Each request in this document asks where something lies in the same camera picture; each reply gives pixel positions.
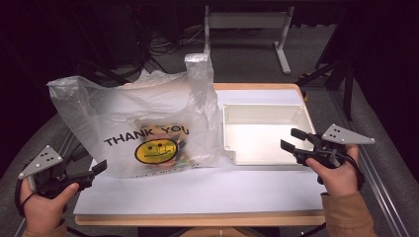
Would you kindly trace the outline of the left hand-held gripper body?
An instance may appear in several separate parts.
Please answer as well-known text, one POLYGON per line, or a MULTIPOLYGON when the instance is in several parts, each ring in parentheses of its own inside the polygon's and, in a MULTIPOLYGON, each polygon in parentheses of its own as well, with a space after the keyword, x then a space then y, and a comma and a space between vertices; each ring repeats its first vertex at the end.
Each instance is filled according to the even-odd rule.
POLYGON ((33 191, 45 198, 56 198, 69 185, 77 183, 78 191, 90 188, 95 179, 91 170, 69 175, 67 166, 73 162, 47 145, 18 175, 18 180, 28 179, 33 191))

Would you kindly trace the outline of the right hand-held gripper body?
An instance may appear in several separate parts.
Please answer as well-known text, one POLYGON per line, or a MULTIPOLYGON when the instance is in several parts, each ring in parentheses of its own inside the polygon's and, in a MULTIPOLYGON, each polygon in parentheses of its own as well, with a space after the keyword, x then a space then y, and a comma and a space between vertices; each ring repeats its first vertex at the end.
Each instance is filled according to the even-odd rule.
POLYGON ((346 155, 346 144, 375 144, 376 140, 372 137, 366 137, 355 131, 332 124, 323 133, 308 133, 309 141, 313 148, 303 150, 295 148, 293 157, 297 164, 306 166, 306 159, 313 158, 321 165, 335 169, 345 163, 349 157, 346 155))

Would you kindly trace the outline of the white plastic box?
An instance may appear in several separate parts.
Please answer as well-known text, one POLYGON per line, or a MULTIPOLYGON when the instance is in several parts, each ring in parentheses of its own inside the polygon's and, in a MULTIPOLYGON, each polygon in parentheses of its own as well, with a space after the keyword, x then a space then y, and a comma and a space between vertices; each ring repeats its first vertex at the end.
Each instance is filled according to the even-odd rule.
POLYGON ((222 125, 224 150, 235 165, 295 165, 293 155, 281 148, 282 140, 313 148, 291 136, 293 128, 315 132, 305 105, 225 104, 222 125))

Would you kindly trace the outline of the clear printed plastic bag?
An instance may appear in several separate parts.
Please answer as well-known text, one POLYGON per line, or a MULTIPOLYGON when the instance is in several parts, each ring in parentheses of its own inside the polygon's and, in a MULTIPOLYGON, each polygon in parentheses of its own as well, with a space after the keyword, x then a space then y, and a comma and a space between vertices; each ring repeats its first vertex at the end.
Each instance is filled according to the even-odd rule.
POLYGON ((140 178, 213 167, 221 153, 220 118, 208 55, 185 56, 177 74, 142 72, 122 86, 106 88, 81 76, 47 83, 60 116, 96 162, 106 160, 116 178, 140 178), (174 166, 142 164, 134 157, 143 140, 134 122, 176 123, 189 130, 186 160, 174 166))

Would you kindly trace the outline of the black and yellow snack bag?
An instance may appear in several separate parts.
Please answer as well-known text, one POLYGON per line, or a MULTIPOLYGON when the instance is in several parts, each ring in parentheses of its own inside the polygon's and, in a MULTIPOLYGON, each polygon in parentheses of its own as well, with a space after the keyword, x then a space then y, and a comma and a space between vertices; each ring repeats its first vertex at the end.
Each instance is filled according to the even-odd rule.
POLYGON ((189 130, 176 123, 145 123, 136 120, 143 140, 136 147, 134 157, 142 164, 170 167, 186 160, 184 147, 189 130))

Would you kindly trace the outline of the person's right hand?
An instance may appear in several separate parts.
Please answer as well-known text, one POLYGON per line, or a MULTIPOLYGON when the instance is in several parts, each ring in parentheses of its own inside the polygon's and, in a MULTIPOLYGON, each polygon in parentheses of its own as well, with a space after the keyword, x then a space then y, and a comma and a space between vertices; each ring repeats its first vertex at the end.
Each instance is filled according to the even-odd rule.
POLYGON ((306 159, 306 164, 322 179, 327 193, 332 197, 352 195, 359 190, 356 171, 359 165, 359 147, 356 144, 347 144, 345 149, 356 166, 345 162, 336 169, 328 169, 313 158, 306 159))

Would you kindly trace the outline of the person's left hand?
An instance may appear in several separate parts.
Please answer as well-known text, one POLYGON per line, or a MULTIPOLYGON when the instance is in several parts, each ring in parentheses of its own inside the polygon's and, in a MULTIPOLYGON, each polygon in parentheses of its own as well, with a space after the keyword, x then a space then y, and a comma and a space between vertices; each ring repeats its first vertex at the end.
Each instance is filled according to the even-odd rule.
POLYGON ((77 183, 69 185, 57 197, 49 199, 37 195, 30 187, 29 181, 22 182, 20 203, 27 221, 26 230, 33 233, 52 231, 60 224, 64 207, 75 196, 79 189, 77 183))

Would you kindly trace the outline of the white paper sheet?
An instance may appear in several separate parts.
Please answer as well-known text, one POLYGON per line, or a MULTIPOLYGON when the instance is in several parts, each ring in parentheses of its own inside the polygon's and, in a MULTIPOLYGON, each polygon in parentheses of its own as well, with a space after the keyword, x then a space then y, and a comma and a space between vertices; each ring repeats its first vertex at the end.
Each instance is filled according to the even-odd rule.
MULTIPOLYGON (((220 90, 218 105, 304 105, 296 89, 220 90)), ((79 196, 74 213, 180 215, 318 210, 323 187, 301 165, 235 165, 225 150, 214 168, 138 179, 100 175, 79 196)))

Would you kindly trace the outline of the white metal stand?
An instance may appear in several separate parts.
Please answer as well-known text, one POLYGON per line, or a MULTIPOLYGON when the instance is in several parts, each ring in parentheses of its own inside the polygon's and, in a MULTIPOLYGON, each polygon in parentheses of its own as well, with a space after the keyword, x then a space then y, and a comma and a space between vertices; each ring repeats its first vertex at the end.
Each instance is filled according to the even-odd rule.
POLYGON ((291 68, 284 52, 284 46, 293 18, 294 7, 281 12, 212 12, 209 6, 205 10, 205 46, 204 53, 210 54, 211 29, 277 29, 281 31, 278 40, 273 43, 283 73, 289 75, 291 68))

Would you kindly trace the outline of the aluminium rail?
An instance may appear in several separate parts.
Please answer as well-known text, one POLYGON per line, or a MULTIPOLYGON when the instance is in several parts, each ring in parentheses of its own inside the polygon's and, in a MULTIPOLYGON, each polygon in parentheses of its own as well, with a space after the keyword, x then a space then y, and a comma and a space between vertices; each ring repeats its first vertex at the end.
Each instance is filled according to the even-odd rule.
MULTIPOLYGON (((331 91, 329 97, 337 110, 339 118, 342 120, 341 124, 348 129, 353 131, 356 130, 354 125, 347 119, 347 116, 343 110, 343 102, 339 97, 339 94, 336 91, 331 91)), ((379 176, 377 169, 374 166, 372 157, 370 156, 368 150, 364 145, 359 146, 360 149, 360 158, 362 168, 364 169, 364 174, 366 180, 368 181, 377 202, 383 212, 383 215, 391 229, 391 232, 394 237, 411 237, 406 229, 395 205, 392 201, 388 189, 385 187, 381 177, 379 176)))
MULTIPOLYGON (((64 156, 69 156, 77 147, 78 141, 76 140, 74 134, 67 130, 65 137, 60 142, 59 145, 59 153, 64 156)), ((16 233, 14 234, 14 237, 21 237, 23 233, 25 232, 25 229, 27 227, 27 219, 23 218, 21 223, 19 224, 19 227, 16 230, 16 233)))

